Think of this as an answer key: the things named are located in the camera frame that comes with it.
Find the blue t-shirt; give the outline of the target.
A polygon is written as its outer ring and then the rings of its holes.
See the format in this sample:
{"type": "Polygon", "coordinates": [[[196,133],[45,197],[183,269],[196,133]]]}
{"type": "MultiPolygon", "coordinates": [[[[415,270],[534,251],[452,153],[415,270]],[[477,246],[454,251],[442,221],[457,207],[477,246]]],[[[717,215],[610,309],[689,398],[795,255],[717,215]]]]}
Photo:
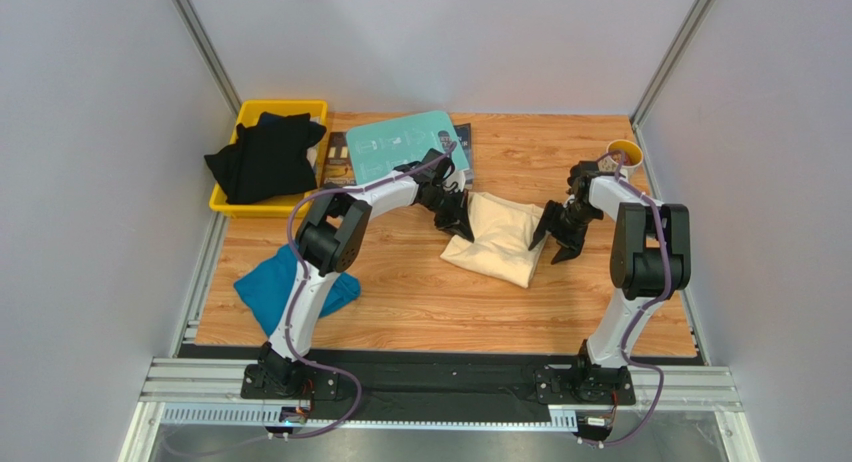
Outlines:
{"type": "MultiPolygon", "coordinates": [[[[267,336],[274,333],[284,315],[294,286],[297,260],[288,246],[261,262],[237,280],[233,287],[267,336]]],[[[341,274],[326,296],[320,318],[338,312],[361,295],[361,284],[348,273],[341,274]]]]}

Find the cream t-shirt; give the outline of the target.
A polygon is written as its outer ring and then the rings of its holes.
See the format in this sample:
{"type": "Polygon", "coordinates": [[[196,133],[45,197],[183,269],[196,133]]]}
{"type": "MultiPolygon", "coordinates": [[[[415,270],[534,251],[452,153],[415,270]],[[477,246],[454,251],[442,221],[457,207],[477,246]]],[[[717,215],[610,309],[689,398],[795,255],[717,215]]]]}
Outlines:
{"type": "Polygon", "coordinates": [[[544,247],[543,242],[531,244],[542,215],[539,206],[473,192],[469,218],[474,240],[451,238],[440,258],[461,269],[527,288],[544,247]]]}

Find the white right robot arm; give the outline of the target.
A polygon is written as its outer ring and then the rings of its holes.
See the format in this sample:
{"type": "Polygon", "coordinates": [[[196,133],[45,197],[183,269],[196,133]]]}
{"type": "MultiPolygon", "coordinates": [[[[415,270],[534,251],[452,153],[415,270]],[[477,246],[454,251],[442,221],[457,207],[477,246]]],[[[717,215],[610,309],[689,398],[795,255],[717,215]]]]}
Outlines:
{"type": "Polygon", "coordinates": [[[529,246],[551,236],[558,246],[551,262],[573,260],[581,255],[593,221],[614,221],[613,296],[578,362],[584,379],[599,381],[626,371],[632,348],[657,307],[688,285],[690,212],[682,204],[648,196],[614,173],[573,175],[568,183],[568,200],[546,204],[529,246]]]}

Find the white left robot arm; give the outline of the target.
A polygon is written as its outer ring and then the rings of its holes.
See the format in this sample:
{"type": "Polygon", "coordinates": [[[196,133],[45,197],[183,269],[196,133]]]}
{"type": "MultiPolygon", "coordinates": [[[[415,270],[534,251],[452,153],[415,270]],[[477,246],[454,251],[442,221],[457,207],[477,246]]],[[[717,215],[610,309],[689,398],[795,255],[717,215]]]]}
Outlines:
{"type": "Polygon", "coordinates": [[[359,255],[372,219],[421,205],[434,214],[438,230],[472,242],[468,199],[464,185],[447,185],[440,171],[428,168],[393,171],[369,184],[317,193],[290,243],[296,257],[294,283],[283,315],[261,349],[262,373],[283,387],[302,381],[324,301],[359,255]]]}

